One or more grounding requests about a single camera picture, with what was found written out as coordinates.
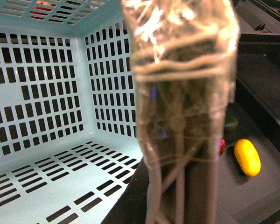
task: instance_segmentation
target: plastic basket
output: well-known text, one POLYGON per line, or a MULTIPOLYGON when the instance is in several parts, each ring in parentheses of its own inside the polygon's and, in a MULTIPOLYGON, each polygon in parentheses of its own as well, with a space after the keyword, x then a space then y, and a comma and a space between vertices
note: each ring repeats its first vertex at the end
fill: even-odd
POLYGON ((0 224, 100 223, 141 152, 118 0, 0 1, 0 224))

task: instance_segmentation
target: yellow object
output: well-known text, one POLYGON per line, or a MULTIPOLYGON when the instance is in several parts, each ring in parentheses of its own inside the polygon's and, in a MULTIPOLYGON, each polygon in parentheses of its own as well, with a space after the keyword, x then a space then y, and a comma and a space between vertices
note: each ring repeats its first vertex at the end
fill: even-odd
POLYGON ((260 172, 261 163, 258 152, 249 140, 238 140, 234 146, 234 154, 244 174, 256 176, 260 172))

